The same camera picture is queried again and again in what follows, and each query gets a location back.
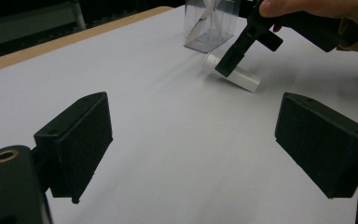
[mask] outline transparent container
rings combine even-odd
[[[185,47],[211,52],[235,31],[241,0],[186,0]]]

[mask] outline sleeve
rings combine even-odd
[[[339,33],[343,39],[338,49],[358,51],[358,25],[354,21],[343,19],[339,26]]]

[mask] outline black metal bracket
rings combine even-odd
[[[112,138],[105,92],[83,97],[34,135],[0,149],[0,223],[52,223],[45,191],[79,203]]]
[[[228,77],[232,73],[256,40],[272,51],[277,50],[283,40],[269,30],[277,22],[292,28],[324,51],[334,49],[341,40],[337,29],[331,25],[336,19],[317,17],[304,11],[278,18],[264,18],[258,12],[262,2],[254,1],[254,8],[247,18],[247,26],[215,67],[223,76]]]
[[[358,187],[358,123],[309,97],[285,93],[277,142],[328,198]]]

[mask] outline white table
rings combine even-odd
[[[183,47],[184,15],[0,69],[0,148],[33,148],[33,134],[75,100],[108,94],[114,142],[79,205],[48,191],[55,223],[354,223],[357,193],[327,199],[274,129],[286,91],[358,122],[358,53],[324,53],[283,29],[276,52],[257,43],[241,62],[262,78],[250,93],[202,70],[205,55]]]

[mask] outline finger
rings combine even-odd
[[[279,17],[296,11],[306,10],[311,1],[309,0],[264,0],[259,8],[261,16]]]

